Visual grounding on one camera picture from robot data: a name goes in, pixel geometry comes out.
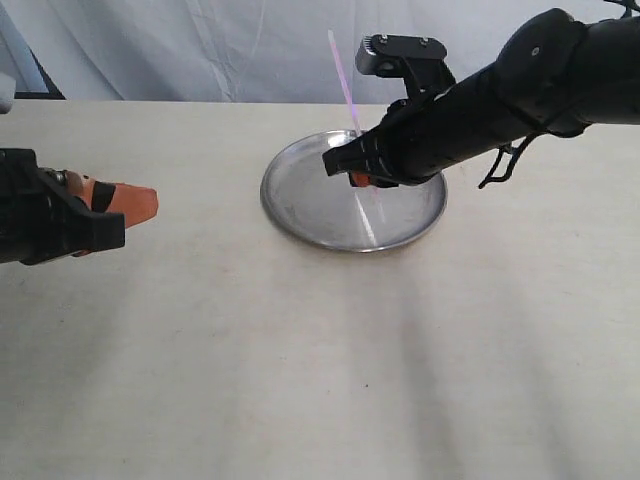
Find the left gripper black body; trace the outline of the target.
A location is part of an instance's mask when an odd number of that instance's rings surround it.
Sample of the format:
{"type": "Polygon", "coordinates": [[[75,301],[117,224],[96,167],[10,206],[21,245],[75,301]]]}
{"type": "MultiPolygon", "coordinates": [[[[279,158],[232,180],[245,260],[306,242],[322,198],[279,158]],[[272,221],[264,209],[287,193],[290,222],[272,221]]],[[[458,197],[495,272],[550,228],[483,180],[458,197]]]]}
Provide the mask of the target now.
{"type": "Polygon", "coordinates": [[[1,150],[1,262],[39,265],[125,245],[116,186],[41,167],[30,149],[1,150]]]}

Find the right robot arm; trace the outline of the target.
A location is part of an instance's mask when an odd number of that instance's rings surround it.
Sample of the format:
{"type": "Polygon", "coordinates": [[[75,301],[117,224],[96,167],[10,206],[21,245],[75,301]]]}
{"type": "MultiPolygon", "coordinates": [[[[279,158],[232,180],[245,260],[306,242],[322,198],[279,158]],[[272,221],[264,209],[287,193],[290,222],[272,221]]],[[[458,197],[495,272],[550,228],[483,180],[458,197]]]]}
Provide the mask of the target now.
{"type": "Polygon", "coordinates": [[[528,20],[496,59],[463,80],[436,39],[365,37],[357,70],[401,79],[406,94],[380,123],[326,151],[328,175],[365,176],[381,188],[414,186],[495,151],[487,183],[507,181],[537,138],[574,138],[597,124],[639,121],[639,6],[584,23],[553,8],[528,20]]]}

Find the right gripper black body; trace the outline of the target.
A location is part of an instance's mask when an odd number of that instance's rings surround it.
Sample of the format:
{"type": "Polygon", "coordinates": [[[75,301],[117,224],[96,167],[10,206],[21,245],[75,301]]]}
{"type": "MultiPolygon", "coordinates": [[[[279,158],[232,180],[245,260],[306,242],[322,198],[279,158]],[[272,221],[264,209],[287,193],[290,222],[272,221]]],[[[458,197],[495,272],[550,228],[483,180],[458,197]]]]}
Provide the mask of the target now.
{"type": "Polygon", "coordinates": [[[500,100],[488,74],[475,74],[431,100],[390,109],[380,123],[322,154],[326,173],[363,174],[381,188],[423,184],[442,170],[530,133],[500,100]]]}

